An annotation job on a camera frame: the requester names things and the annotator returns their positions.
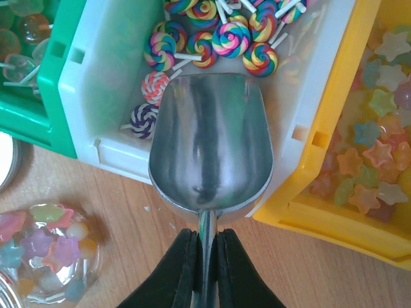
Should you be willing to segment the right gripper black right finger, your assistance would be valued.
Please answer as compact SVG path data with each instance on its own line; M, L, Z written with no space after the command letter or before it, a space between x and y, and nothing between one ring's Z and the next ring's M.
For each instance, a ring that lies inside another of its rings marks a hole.
M220 307L284 307L230 228L218 233L218 297Z

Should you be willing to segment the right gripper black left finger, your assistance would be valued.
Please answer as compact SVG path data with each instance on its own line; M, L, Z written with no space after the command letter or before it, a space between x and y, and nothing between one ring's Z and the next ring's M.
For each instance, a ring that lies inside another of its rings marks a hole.
M150 276L120 307L190 307L197 262L197 233L180 231Z

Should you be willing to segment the yellow candy bin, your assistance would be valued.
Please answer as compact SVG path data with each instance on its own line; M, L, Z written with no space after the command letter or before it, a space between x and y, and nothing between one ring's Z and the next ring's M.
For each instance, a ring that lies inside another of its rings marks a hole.
M410 269L409 1L308 1L260 81L274 176L251 216Z

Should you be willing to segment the silver metal scoop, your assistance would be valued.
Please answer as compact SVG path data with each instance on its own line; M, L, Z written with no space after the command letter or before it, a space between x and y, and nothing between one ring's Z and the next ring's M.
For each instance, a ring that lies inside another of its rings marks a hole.
M172 210L198 224L194 307L216 305L218 225L242 218L267 188L274 152L259 85L239 73L190 74L166 87L148 172Z

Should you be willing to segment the round metal jar lid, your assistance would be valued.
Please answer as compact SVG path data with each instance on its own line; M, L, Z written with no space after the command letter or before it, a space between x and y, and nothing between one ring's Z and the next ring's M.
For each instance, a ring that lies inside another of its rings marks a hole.
M23 154L23 142L1 132L1 193L7 189L17 176Z

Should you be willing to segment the white candy bin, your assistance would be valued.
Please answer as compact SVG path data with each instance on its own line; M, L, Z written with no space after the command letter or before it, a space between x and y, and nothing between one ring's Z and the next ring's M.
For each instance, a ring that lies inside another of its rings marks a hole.
M256 78L275 153L274 177L251 211L277 212L316 177L351 87L360 49L349 49L363 1L311 1L284 30L274 74ZM149 184L150 141L120 127L143 103L143 44L164 16L160 1L87 1L58 91L78 160Z

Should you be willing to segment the green candy bin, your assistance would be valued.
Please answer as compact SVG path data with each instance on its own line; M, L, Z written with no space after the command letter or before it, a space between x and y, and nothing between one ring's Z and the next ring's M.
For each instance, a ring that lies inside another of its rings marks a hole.
M67 157L76 152L58 93L58 81L86 2L44 1L43 15L53 24L37 74L40 98L27 87L1 86L1 131Z

